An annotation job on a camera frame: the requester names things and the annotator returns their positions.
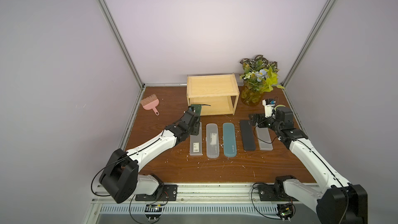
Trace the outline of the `teal pencil case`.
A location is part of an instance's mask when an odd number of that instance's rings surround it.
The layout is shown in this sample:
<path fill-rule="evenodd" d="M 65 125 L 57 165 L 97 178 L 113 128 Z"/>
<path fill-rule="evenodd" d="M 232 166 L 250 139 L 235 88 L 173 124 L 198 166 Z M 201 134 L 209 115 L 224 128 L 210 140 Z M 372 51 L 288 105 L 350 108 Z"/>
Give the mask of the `teal pencil case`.
<path fill-rule="evenodd" d="M 237 155 L 235 126 L 233 123 L 224 123 L 223 130 L 223 153 L 232 158 Z"/>

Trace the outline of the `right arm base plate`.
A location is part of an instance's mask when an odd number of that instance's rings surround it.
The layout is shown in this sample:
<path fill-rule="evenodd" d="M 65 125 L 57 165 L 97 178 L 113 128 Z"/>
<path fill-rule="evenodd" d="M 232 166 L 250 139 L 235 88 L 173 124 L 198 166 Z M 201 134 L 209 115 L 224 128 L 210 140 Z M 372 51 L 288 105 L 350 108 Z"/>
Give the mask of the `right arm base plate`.
<path fill-rule="evenodd" d="M 260 201 L 293 201 L 298 202 L 297 199 L 288 196 L 285 191 L 278 185 L 258 184 L 254 186 L 254 191 L 259 195 Z"/>

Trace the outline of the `rounded translucent pencil case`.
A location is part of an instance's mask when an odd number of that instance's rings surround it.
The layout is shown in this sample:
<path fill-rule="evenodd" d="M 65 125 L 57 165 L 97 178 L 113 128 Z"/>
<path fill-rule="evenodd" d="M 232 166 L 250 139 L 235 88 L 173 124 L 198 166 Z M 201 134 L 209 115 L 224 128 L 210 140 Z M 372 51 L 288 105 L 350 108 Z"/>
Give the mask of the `rounded translucent pencil case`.
<path fill-rule="evenodd" d="M 219 133 L 218 126 L 215 123 L 206 125 L 206 155 L 210 159 L 218 158 L 219 151 Z"/>

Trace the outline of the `translucent labelled pencil case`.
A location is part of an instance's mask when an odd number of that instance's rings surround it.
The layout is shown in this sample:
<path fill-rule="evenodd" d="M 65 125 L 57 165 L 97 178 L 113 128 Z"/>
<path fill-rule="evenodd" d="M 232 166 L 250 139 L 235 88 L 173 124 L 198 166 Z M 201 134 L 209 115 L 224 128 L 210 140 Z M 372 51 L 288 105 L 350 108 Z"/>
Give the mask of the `translucent labelled pencil case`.
<path fill-rule="evenodd" d="M 202 123 L 199 123 L 197 135 L 190 136 L 190 156 L 202 156 Z"/>

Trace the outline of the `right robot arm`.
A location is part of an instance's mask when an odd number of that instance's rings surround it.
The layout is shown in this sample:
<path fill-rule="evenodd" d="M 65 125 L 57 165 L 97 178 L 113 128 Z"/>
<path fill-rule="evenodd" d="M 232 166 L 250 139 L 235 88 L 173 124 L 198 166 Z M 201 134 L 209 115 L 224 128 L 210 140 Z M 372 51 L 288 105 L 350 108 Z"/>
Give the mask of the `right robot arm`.
<path fill-rule="evenodd" d="M 316 150 L 308 136 L 293 123 L 291 109 L 279 106 L 264 114 L 251 114 L 250 122 L 268 128 L 307 168 L 319 188 L 314 189 L 294 176 L 275 179 L 274 194 L 280 199 L 296 199 L 314 211 L 322 224 L 368 223 L 368 194 L 353 185 Z"/>

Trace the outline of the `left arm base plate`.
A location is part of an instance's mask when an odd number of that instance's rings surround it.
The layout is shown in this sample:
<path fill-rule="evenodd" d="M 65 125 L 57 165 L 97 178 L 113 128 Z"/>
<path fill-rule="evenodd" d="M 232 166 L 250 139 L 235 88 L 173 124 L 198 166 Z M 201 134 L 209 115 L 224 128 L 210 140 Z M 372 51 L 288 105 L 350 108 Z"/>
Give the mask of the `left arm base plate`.
<path fill-rule="evenodd" d="M 156 201 L 176 201 L 178 193 L 178 185 L 165 184 L 160 185 L 152 195 L 136 195 L 135 201 L 156 202 Z"/>

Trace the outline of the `dark green pencil case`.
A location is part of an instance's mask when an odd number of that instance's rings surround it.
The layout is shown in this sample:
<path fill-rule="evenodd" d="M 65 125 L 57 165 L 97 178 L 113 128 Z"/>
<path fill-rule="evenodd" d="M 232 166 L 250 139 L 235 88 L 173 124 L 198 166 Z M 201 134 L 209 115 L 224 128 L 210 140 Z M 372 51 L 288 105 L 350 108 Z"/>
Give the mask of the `dark green pencil case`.
<path fill-rule="evenodd" d="M 192 104 L 190 105 L 190 109 L 198 116 L 201 115 L 202 105 L 201 104 Z"/>

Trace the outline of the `tall translucent white pencil case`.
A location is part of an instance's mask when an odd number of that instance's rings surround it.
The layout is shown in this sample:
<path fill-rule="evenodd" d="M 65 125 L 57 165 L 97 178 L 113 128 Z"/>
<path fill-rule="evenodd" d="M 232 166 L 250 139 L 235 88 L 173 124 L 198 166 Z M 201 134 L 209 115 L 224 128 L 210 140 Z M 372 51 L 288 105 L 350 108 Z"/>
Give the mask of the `tall translucent white pencil case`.
<path fill-rule="evenodd" d="M 272 151 L 273 144 L 269 134 L 268 128 L 255 128 L 256 136 L 258 138 L 259 149 L 262 151 Z"/>

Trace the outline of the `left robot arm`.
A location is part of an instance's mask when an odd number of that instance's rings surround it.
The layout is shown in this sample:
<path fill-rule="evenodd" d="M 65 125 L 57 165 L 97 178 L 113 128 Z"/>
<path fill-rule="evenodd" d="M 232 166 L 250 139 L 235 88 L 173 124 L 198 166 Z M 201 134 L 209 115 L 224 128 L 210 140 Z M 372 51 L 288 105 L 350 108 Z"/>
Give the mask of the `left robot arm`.
<path fill-rule="evenodd" d="M 102 169 L 99 183 L 116 203 L 122 203 L 132 195 L 160 199 L 164 182 L 154 174 L 140 175 L 141 169 L 161 153 L 185 141 L 189 136 L 197 135 L 199 127 L 200 113 L 196 107 L 189 106 L 180 119 L 167 125 L 153 139 L 127 151 L 115 150 Z"/>

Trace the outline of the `black pencil case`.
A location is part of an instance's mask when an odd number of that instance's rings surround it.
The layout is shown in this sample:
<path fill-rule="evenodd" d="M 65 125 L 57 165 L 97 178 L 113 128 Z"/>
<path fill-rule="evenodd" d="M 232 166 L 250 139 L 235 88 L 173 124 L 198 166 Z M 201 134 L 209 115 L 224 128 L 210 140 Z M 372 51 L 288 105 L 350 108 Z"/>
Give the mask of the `black pencil case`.
<path fill-rule="evenodd" d="M 249 120 L 240 120 L 239 121 L 240 131 L 241 131 L 241 139 L 243 142 L 244 151 L 255 151 L 256 144 L 253 134 L 252 125 Z"/>

